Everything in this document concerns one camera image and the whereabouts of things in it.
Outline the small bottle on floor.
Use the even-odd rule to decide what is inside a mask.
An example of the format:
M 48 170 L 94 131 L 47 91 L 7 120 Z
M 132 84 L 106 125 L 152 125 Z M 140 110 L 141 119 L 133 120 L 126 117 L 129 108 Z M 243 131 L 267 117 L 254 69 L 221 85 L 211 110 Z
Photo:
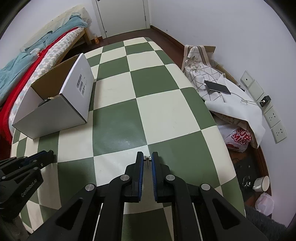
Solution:
M 97 37 L 97 35 L 93 34 L 93 37 L 94 37 L 95 44 L 99 44 L 99 38 Z

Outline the black jewelry piece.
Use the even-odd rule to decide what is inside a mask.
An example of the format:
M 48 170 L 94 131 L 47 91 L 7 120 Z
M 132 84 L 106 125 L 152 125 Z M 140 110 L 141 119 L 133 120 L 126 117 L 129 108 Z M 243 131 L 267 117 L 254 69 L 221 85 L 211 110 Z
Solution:
M 43 104 L 46 104 L 47 102 L 53 100 L 52 98 L 46 98 L 45 100 L 43 100 L 39 105 L 38 107 L 42 106 Z

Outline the white patterned cloth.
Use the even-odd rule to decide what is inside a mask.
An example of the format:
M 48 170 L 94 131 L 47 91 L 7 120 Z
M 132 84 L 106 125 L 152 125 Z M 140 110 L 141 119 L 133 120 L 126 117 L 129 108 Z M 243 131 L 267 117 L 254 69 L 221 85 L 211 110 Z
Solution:
M 186 45 L 181 70 L 214 114 L 225 144 L 238 152 L 244 152 L 248 145 L 257 149 L 265 134 L 261 109 L 212 67 L 205 46 Z

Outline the light blue blanket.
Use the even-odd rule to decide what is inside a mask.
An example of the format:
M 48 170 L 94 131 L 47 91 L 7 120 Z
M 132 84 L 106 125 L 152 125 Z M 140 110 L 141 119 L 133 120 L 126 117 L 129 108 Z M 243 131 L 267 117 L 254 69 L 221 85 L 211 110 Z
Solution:
M 44 50 L 53 43 L 63 33 L 74 27 L 88 27 L 78 13 L 72 14 L 66 24 L 62 25 L 55 31 L 49 31 L 30 47 L 20 52 L 6 66 L 1 68 L 1 103 L 4 103 L 10 92 L 18 84 L 24 73 L 37 60 L 40 51 Z

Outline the white crumpled bag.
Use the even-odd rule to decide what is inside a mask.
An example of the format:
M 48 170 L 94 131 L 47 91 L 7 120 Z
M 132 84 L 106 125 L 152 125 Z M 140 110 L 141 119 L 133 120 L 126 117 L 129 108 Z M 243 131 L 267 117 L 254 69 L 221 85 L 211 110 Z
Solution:
M 266 192 L 262 193 L 255 202 L 255 209 L 265 216 L 271 215 L 274 209 L 273 198 Z

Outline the black charger plug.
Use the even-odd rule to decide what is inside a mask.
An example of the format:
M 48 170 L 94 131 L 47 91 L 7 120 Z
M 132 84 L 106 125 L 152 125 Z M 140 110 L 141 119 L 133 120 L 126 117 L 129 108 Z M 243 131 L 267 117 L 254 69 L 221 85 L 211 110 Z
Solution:
M 267 104 L 269 104 L 271 101 L 271 97 L 269 95 L 266 95 L 262 100 L 259 101 L 260 106 L 263 108 Z

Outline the argyle patterned mattress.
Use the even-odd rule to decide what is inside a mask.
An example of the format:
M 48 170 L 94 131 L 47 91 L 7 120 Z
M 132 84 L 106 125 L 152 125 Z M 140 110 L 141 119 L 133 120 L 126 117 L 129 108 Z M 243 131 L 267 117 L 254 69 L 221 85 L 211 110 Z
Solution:
M 9 114 L 4 119 L 6 121 L 4 126 L 8 128 L 11 136 L 13 136 L 15 132 L 13 122 L 16 117 L 16 112 L 18 111 L 23 97 L 25 96 L 30 85 L 54 67 L 62 54 L 64 54 L 66 50 L 70 48 L 70 46 L 75 42 L 80 34 L 85 32 L 84 29 L 85 28 L 83 27 L 73 28 L 70 32 L 66 33 L 64 36 L 55 41 L 52 47 L 48 49 L 43 58 L 40 60 L 24 87 L 20 91 L 17 91 L 18 95 L 14 97 L 13 105 L 9 108 Z

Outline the white door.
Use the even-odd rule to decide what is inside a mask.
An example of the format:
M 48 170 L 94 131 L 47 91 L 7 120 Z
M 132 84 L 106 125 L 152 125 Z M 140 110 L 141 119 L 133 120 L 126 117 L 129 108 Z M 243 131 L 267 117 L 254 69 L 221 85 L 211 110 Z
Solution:
M 147 0 L 92 1 L 100 36 L 108 38 L 150 28 Z

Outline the black smartphone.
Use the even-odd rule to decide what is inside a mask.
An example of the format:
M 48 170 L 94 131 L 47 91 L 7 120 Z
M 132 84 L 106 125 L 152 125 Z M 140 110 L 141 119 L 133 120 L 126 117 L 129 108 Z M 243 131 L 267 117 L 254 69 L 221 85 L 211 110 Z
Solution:
M 211 82 L 211 81 L 207 81 L 207 80 L 205 80 L 204 83 L 207 86 L 207 88 L 211 91 L 224 93 L 224 94 L 228 94 L 228 95 L 231 94 L 231 92 L 229 91 L 229 89 L 225 85 L 218 84 L 218 83 Z

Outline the green white checkered table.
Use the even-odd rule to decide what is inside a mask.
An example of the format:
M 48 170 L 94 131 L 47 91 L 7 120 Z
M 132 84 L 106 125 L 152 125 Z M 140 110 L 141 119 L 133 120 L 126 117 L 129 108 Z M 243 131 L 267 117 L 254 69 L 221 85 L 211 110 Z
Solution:
M 57 161 L 42 170 L 43 184 L 22 209 L 35 231 L 89 183 L 123 174 L 138 152 L 159 154 L 174 175 L 208 183 L 237 210 L 244 202 L 229 152 L 203 100 L 171 58 L 140 37 L 86 53 L 93 76 L 88 122 L 37 138 L 19 131 L 11 155 L 53 150 Z

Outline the small silver stud earring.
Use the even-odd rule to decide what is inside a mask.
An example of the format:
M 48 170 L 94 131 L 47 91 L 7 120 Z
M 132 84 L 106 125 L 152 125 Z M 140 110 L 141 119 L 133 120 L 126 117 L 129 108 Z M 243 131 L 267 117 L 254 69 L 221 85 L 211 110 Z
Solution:
M 151 156 L 144 156 L 144 161 L 147 164 L 147 168 L 149 168 L 150 163 L 152 162 Z

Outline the white ceramic cup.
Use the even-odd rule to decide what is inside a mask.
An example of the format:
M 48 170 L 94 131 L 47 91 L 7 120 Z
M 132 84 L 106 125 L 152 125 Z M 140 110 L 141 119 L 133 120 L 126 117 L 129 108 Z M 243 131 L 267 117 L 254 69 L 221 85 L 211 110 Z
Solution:
M 268 176 L 257 178 L 252 189 L 255 192 L 266 192 L 269 189 L 270 179 Z

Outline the red blanket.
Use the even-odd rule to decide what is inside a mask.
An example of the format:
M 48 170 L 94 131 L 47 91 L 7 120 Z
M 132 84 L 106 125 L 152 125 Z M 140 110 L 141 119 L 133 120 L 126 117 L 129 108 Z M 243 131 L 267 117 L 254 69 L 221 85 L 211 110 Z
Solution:
M 13 105 L 16 102 L 17 97 L 19 96 L 20 92 L 23 90 L 41 61 L 46 56 L 47 52 L 61 39 L 64 38 L 68 33 L 78 33 L 78 35 L 81 33 L 81 31 L 84 30 L 82 27 L 74 27 L 67 32 L 63 33 L 60 37 L 58 37 L 55 41 L 53 41 L 48 47 L 43 49 L 37 54 L 36 61 L 29 67 L 29 69 L 23 74 L 22 78 L 16 85 L 16 87 L 12 90 L 12 92 L 9 94 L 6 102 L 4 103 L 3 107 L 1 107 L 1 160 L 6 159 L 9 156 L 9 151 L 11 149 L 11 142 L 12 142 L 12 134 L 9 129 L 9 115 L 11 112 L 11 109 L 13 108 Z

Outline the white red plastic bag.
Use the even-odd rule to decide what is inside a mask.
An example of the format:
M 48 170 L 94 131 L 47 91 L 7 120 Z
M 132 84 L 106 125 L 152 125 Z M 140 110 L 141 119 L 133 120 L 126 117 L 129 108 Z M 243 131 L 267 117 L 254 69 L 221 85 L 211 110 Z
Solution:
M 251 142 L 250 132 L 231 124 L 218 126 L 222 138 L 229 150 L 244 152 Z

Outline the white wall socket strip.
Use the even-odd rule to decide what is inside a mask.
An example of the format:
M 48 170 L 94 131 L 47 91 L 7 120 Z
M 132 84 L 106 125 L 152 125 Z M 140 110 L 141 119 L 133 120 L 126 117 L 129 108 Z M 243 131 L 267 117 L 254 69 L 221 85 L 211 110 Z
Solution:
M 280 120 L 280 116 L 273 107 L 271 97 L 262 89 L 259 83 L 247 72 L 244 71 L 240 81 L 246 87 L 252 99 L 261 108 L 262 114 L 272 132 L 275 143 L 287 138 L 287 132 Z

